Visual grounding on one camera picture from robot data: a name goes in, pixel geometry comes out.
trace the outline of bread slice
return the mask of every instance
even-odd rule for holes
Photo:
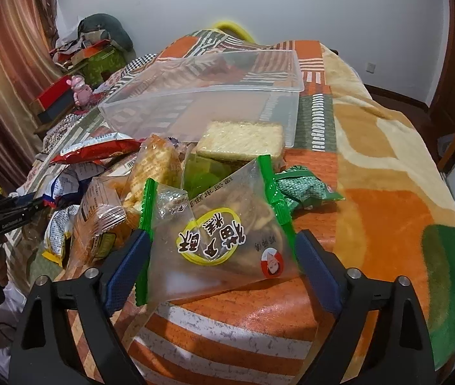
[[[277,123],[211,122],[197,143],[198,155],[228,162],[249,162],[270,155],[278,164],[283,158],[284,132]]]
[[[164,185],[178,187],[181,180],[179,155],[169,140],[151,135],[140,147],[121,197],[123,207],[142,208],[145,182],[152,178]]]

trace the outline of green food package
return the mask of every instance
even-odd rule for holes
[[[270,155],[260,156],[193,200],[149,178],[139,226],[152,239],[137,305],[218,294],[299,275],[295,231]]]
[[[183,171],[183,189],[188,192],[188,198],[193,199],[234,171],[235,169],[227,164],[191,153]]]
[[[275,174],[275,179],[286,198],[290,212],[301,208],[315,208],[331,201],[344,200],[342,195],[333,191],[305,166],[292,166]]]

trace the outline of pink toy figure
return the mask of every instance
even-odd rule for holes
[[[74,91],[74,103],[78,107],[86,106],[92,96],[92,88],[85,84],[85,79],[81,75],[73,75],[67,79],[67,84]]]

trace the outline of green box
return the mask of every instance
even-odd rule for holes
[[[79,68],[79,73],[85,77],[87,84],[96,88],[105,81],[102,73],[108,72],[108,75],[111,75],[124,66],[126,66],[126,61],[121,51],[109,46],[85,60],[83,67]]]

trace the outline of bed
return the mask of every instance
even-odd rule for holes
[[[455,203],[414,127],[399,112],[372,100],[353,70],[317,41],[274,46],[243,42],[217,30],[185,36],[152,62],[207,51],[259,48],[297,51],[305,90],[287,164],[306,165],[346,200],[294,216],[296,230],[310,229],[345,267],[392,281],[408,276],[426,316],[436,368],[455,352]],[[33,168],[26,192],[59,171],[49,160],[83,140],[102,123],[97,109],[74,124],[45,161]],[[37,245],[10,234],[10,279],[25,294],[42,273],[65,274],[37,254]],[[313,360],[332,319],[311,299],[302,278],[268,280],[196,301],[136,307],[133,294],[112,321],[149,383],[295,383]],[[79,318],[72,332],[91,377],[98,372]],[[375,315],[367,319],[345,378],[357,374]]]

